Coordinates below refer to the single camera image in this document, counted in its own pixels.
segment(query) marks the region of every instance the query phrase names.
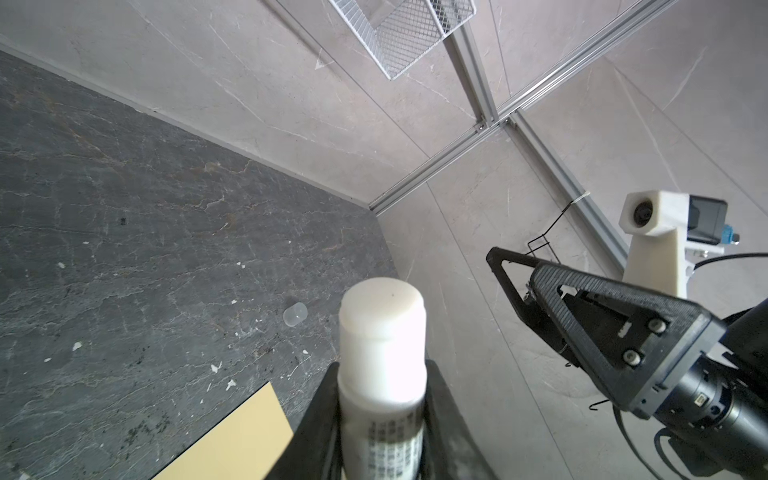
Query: wire basket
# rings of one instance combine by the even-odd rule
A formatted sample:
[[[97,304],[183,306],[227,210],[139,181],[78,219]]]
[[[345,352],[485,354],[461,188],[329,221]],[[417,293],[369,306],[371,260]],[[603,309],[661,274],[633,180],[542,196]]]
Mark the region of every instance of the wire basket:
[[[405,0],[374,28],[356,0],[330,2],[389,80],[477,12],[473,0]]]

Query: white wire basket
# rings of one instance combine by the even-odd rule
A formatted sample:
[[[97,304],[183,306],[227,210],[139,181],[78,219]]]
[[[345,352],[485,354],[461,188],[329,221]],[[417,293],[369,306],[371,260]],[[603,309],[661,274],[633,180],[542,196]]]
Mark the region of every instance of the white wire basket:
[[[374,28],[356,0],[330,2],[389,80],[477,12],[473,0],[404,0]]]

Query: silver screw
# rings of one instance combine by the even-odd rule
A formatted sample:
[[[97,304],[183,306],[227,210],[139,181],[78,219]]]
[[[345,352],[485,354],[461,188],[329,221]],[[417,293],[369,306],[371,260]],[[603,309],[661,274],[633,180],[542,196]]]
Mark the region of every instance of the silver screw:
[[[653,333],[663,333],[667,324],[662,319],[652,319],[648,322],[648,329]]]
[[[640,365],[640,353],[635,352],[632,349],[627,350],[624,352],[624,355],[621,356],[622,359],[624,359],[624,363],[626,363],[629,366],[638,366]]]

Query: white cap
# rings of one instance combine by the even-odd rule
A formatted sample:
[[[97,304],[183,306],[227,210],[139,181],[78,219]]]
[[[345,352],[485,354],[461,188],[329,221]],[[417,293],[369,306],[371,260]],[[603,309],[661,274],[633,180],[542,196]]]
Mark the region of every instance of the white cap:
[[[364,280],[344,294],[339,325],[342,395],[382,412],[424,396],[426,311],[415,287]]]

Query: yellow board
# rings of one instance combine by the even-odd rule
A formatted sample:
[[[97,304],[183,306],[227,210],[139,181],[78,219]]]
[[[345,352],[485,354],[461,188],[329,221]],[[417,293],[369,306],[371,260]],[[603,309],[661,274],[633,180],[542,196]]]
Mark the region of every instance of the yellow board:
[[[248,480],[270,472],[293,431],[267,383],[154,480]]]

